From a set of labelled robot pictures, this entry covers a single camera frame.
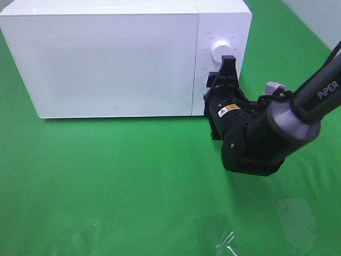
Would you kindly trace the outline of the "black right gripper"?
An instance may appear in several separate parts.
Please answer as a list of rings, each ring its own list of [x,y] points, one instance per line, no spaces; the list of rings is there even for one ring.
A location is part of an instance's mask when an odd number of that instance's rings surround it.
[[[233,55],[222,56],[219,71],[209,72],[206,88],[204,115],[209,121],[211,138],[244,141],[247,126],[260,112],[260,107],[257,101],[248,100],[240,89]]]

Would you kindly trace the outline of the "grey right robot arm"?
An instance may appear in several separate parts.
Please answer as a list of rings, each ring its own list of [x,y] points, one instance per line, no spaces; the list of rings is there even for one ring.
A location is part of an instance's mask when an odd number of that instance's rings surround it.
[[[340,106],[340,46],[296,91],[268,82],[264,94],[247,99],[239,86],[236,58],[224,55],[209,73],[204,115],[211,137],[220,140],[224,168],[268,176],[285,158],[315,140],[325,115]]]

